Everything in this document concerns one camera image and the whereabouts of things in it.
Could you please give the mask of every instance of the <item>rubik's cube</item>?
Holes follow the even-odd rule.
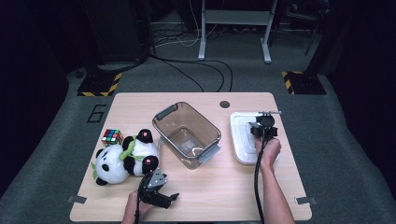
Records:
[[[107,129],[102,137],[102,143],[109,147],[111,145],[122,144],[123,136],[120,130]]]

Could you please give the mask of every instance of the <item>panda face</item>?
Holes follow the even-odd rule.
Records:
[[[128,172],[120,160],[122,146],[113,145],[105,148],[96,157],[96,173],[99,178],[109,184],[119,184],[128,177]]]

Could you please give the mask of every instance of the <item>human arm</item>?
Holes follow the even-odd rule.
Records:
[[[128,202],[125,205],[125,212],[121,224],[134,224],[134,215],[136,212],[137,191],[129,193]],[[149,203],[139,203],[139,221],[149,212],[154,205]]]
[[[256,153],[259,155],[262,149],[262,140],[256,138]],[[274,162],[279,154],[281,145],[278,139],[273,138],[265,145],[260,161],[263,185],[263,211],[265,223],[288,224],[295,223],[288,202],[277,183]]]

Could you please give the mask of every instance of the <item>table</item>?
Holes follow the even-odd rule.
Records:
[[[228,108],[219,103],[227,101]],[[154,116],[176,102],[187,102],[221,131],[221,150],[195,170],[186,168],[170,149],[162,144],[161,170],[168,182],[160,190],[170,196],[180,193],[168,209],[155,207],[144,221],[254,221],[260,220],[254,188],[254,165],[237,160],[233,149],[230,116],[233,112],[277,111],[274,96],[268,92],[157,92],[118,93],[108,112],[92,159],[87,161],[78,196],[85,203],[74,203],[70,218],[73,221],[121,221],[129,192],[137,189],[141,177],[130,176],[118,185],[97,186],[93,180],[91,161],[103,148],[101,136],[106,129],[119,129],[124,135],[137,134],[141,129],[152,130],[154,142],[160,134],[153,128]],[[304,186],[297,170],[280,115],[274,114],[278,138],[282,144],[280,159],[275,164],[276,178],[296,220],[312,217],[311,208],[297,204],[294,198],[305,197]]]
[[[206,49],[206,24],[242,24],[242,25],[265,25],[265,35],[261,38],[262,55],[265,63],[271,63],[270,50],[268,49],[268,37],[271,32],[277,0],[273,0],[270,11],[233,11],[233,10],[209,10],[206,9],[205,0],[202,0],[201,19],[201,43],[198,60],[205,58]]]

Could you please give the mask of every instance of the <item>human hand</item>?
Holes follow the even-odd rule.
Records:
[[[122,224],[134,224],[134,216],[136,211],[138,196],[137,191],[129,193],[128,202],[125,205],[125,212],[122,219]],[[154,205],[149,203],[139,203],[139,221],[149,212]]]
[[[262,150],[262,140],[260,138],[255,138],[255,141],[256,154],[259,156],[259,153]],[[262,153],[261,165],[273,169],[274,162],[281,148],[282,146],[280,145],[279,139],[272,138],[271,140],[269,140],[265,145],[264,151]]]

